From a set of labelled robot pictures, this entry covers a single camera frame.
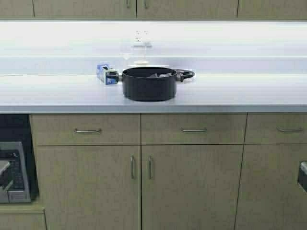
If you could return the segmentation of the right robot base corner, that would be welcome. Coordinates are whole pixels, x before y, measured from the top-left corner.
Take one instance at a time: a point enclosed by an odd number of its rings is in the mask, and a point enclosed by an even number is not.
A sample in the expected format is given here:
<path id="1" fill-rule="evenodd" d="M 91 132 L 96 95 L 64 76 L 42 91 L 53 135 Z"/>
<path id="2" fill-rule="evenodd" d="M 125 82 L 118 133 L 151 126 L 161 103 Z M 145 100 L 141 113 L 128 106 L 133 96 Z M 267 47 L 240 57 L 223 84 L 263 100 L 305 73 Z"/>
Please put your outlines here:
<path id="1" fill-rule="evenodd" d="M 306 161 L 302 161 L 300 163 L 297 182 L 306 192 L 307 191 L 307 162 Z"/>

